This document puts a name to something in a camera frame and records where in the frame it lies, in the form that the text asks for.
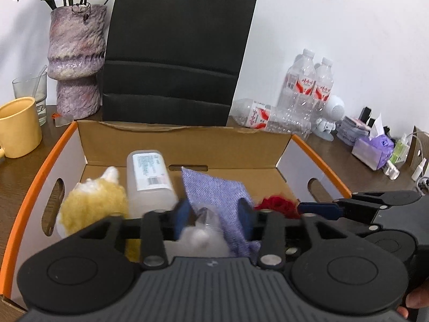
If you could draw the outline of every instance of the box handle hole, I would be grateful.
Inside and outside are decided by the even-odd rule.
[[[64,192],[63,179],[58,178],[42,215],[42,230],[46,236],[51,236],[54,232],[55,221],[64,199]]]
[[[206,165],[196,165],[196,164],[171,164],[168,166],[169,171],[181,171],[182,167],[188,168],[189,170],[197,172],[207,172],[209,167]]]
[[[332,202],[332,196],[316,178],[311,178],[307,184],[308,192],[314,197],[316,202]]]

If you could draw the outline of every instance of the desk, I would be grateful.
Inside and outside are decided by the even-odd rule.
[[[1,261],[3,261],[7,240],[25,194],[52,147],[66,130],[66,126],[55,127],[50,118],[54,112],[54,106],[47,106],[48,120],[42,126],[43,140],[32,153],[19,159],[7,159],[0,164]],[[100,113],[97,113],[93,117],[90,117],[90,119],[100,120],[100,117]],[[388,191],[412,189],[414,187],[409,171],[401,170],[398,179],[391,181],[381,171],[373,172],[361,163],[350,153],[351,148],[337,138],[333,142],[326,142],[315,135],[310,135],[307,143],[321,156],[352,192]],[[0,303],[0,321],[14,322],[20,315],[20,312]]]
[[[310,134],[306,142],[326,162],[351,192],[412,190],[415,182],[408,165],[400,168],[396,180],[390,180],[382,170],[373,171],[351,154],[352,148],[336,136],[328,142]]]

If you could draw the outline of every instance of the glass cup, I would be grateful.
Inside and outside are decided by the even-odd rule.
[[[36,99],[36,109],[40,125],[46,122],[47,78],[47,72],[44,72],[42,76],[38,76],[38,73],[31,73],[12,81],[16,99],[21,97],[34,97]]]

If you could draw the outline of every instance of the straw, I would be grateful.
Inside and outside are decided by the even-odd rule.
[[[45,64],[43,66],[43,68],[41,69],[41,71],[39,72],[39,74],[37,75],[38,79],[37,79],[36,85],[34,86],[34,89],[33,89],[33,97],[34,98],[36,97],[36,92],[37,92],[37,88],[39,87],[40,78],[47,68],[48,68],[48,66]]]

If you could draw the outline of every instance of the small box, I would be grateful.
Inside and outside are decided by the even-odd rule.
[[[383,167],[392,156],[393,142],[385,135],[375,137],[371,142],[373,142],[372,145],[368,137],[359,138],[351,153],[375,171]]]
[[[272,195],[314,202],[309,185],[317,179],[332,199],[350,190],[297,136],[235,127],[166,127],[140,123],[73,122],[37,173],[14,222],[0,271],[3,301],[21,310],[25,303],[16,283],[19,268],[37,252],[61,240],[57,227],[47,236],[41,226],[58,179],[64,195],[80,181],[98,178],[108,166],[127,185],[127,156],[136,150],[162,154],[172,186],[184,197],[181,166],[214,177],[240,181],[255,204]]]
[[[356,140],[367,136],[370,130],[361,120],[346,116],[337,128],[337,137],[348,146],[354,146]]]

